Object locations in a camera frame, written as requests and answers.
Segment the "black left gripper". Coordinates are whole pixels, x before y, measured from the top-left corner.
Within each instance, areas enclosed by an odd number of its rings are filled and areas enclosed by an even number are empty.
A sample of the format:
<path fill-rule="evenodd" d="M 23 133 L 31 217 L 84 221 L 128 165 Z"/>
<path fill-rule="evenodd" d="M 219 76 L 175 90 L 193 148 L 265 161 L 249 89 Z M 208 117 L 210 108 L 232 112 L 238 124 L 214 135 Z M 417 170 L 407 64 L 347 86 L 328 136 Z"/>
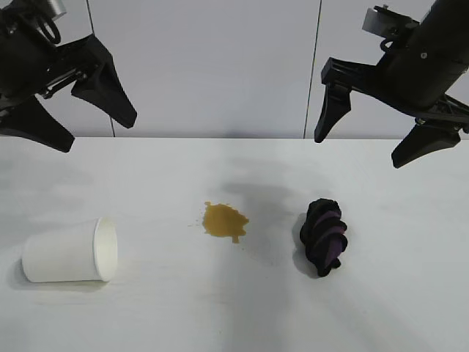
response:
<path fill-rule="evenodd" d="M 93 34 L 55 46 L 23 21 L 1 26 L 1 135 L 28 139 L 63 153 L 75 141 L 33 97 L 50 98 L 62 86 L 76 81 L 71 94 L 92 104 L 125 128 L 132 128 L 137 111 L 117 75 L 113 56 Z"/>

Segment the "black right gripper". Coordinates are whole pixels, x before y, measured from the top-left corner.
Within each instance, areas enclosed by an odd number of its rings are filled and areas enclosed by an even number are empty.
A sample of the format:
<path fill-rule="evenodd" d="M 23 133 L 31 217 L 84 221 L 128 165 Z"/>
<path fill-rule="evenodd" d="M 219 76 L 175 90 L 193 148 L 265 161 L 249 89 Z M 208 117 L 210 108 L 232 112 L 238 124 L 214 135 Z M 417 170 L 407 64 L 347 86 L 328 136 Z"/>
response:
<path fill-rule="evenodd" d="M 376 65 L 327 60 L 314 141 L 323 142 L 351 111 L 350 92 L 355 90 L 416 119 L 453 124 L 415 125 L 391 154 L 394 168 L 459 144 L 458 128 L 468 125 L 468 106 L 446 92 L 468 68 L 468 31 L 418 26 L 384 39 L 381 46 L 385 53 Z"/>

